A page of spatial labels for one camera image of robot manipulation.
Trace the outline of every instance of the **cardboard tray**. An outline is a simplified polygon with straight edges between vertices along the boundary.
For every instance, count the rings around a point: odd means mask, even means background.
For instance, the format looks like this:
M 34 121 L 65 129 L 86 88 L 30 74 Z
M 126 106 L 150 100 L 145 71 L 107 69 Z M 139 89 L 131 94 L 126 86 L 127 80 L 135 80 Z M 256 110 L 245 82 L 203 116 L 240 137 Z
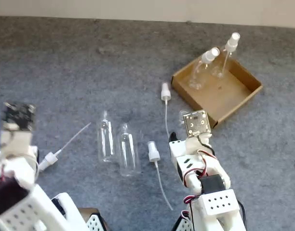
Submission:
M 222 79 L 210 76 L 203 89 L 193 89 L 188 86 L 188 80 L 195 61 L 176 72 L 171 85 L 194 110 L 204 109 L 207 112 L 212 128 L 223 122 L 263 88 L 240 63 L 232 61 L 229 71 Z

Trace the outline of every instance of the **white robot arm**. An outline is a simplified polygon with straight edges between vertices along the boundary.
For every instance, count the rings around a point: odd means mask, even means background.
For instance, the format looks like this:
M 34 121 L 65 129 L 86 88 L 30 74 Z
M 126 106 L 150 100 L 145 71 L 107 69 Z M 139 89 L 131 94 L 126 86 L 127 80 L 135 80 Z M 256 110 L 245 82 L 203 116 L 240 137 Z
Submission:
M 169 142 L 172 162 L 193 195 L 184 199 L 194 231 L 246 231 L 228 174 L 209 145 L 209 121 L 204 110 L 184 115 L 185 141 Z
M 5 105 L 0 136 L 0 230 L 105 231 L 99 217 L 91 216 L 85 223 L 67 193 L 51 200 L 35 184 L 38 149 L 30 146 L 35 106 Z

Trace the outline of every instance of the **white spray nozzle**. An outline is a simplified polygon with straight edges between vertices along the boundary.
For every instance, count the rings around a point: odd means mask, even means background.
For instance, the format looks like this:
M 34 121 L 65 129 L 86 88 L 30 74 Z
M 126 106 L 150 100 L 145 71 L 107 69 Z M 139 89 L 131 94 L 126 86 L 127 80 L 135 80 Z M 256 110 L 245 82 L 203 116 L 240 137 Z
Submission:
M 53 165 L 57 161 L 56 156 L 56 154 L 49 152 L 39 165 L 40 171 L 43 171 L 50 165 Z
M 171 93 L 169 90 L 169 84 L 168 83 L 162 83 L 161 86 L 161 100 L 163 101 L 169 101 L 171 99 Z
M 205 64 L 210 64 L 217 56 L 219 55 L 219 49 L 217 47 L 213 47 L 206 53 L 202 55 L 202 62 Z
M 61 151 L 63 151 L 63 149 L 65 149 L 81 132 L 83 132 L 83 130 L 85 130 L 87 127 L 89 127 L 91 123 L 88 123 L 86 126 L 84 126 L 80 131 L 77 132 L 76 135 L 74 135 L 60 150 L 58 150 L 56 153 L 52 153 L 49 152 L 45 158 L 41 161 L 41 163 L 39 164 L 39 169 L 40 171 L 45 170 L 47 167 L 49 167 L 50 165 L 53 165 L 56 161 L 57 158 L 56 156 L 60 154 Z
M 155 141 L 150 141 L 147 144 L 148 146 L 148 157 L 150 162 L 157 162 L 161 159 L 159 152 L 156 147 Z
M 236 48 L 238 47 L 238 42 L 240 40 L 240 34 L 237 32 L 232 33 L 231 37 L 229 38 L 229 40 L 227 41 L 226 45 L 225 45 L 225 49 L 228 52 L 234 52 L 236 50 Z
M 173 210 L 170 202 L 168 201 L 168 199 L 166 197 L 166 194 L 165 194 L 165 192 L 163 190 L 163 187 L 162 187 L 162 184 L 161 184 L 161 175 L 159 173 L 159 168 L 158 168 L 158 163 L 157 163 L 157 161 L 159 161 L 161 159 L 161 157 L 160 157 L 159 152 L 157 150 L 155 141 L 148 142 L 147 146 L 148 146 L 148 157 L 149 157 L 149 160 L 150 160 L 150 162 L 154 162 L 155 167 L 156 167 L 156 170 L 157 170 L 157 176 L 158 176 L 159 186 L 161 188 L 161 193 L 163 195 L 163 198 L 165 199 L 168 207 L 171 210 Z

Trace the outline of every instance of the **clear plastic bottle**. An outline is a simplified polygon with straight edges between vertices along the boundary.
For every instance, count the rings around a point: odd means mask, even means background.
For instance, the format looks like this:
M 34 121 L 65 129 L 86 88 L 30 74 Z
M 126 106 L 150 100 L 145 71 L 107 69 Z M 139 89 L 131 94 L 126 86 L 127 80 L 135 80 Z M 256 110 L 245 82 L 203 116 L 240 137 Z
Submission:
M 107 111 L 104 111 L 103 119 L 97 127 L 98 158 L 100 161 L 112 162 L 115 158 L 114 134 Z
M 236 59 L 236 48 L 240 39 L 240 34 L 235 32 L 231 35 L 226 45 L 220 50 L 220 55 L 213 62 L 212 75 L 223 78 L 226 71 L 230 69 L 232 59 Z
M 219 49 L 213 47 L 201 57 L 197 59 L 192 69 L 189 86 L 200 90 L 204 87 L 207 78 L 209 77 L 210 64 L 219 55 Z
M 128 177 L 140 173 L 140 162 L 137 145 L 128 124 L 123 124 L 118 135 L 120 153 L 120 172 Z

